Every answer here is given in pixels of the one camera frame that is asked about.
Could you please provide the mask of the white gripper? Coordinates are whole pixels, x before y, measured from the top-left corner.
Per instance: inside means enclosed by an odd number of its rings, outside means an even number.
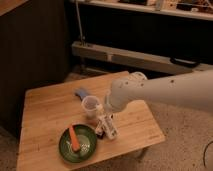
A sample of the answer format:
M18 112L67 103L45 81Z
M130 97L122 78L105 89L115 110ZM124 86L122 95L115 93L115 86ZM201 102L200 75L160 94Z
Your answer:
M104 99L104 108L107 113L117 113L124 109L124 104L117 98L106 96Z

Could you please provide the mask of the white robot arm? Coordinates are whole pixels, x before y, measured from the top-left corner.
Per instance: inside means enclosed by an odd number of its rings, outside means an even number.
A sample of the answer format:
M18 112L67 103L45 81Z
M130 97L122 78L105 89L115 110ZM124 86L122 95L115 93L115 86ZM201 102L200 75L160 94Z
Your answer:
M115 79L106 94L105 109L121 112L135 100L148 100L213 113L213 70L148 79L134 72Z

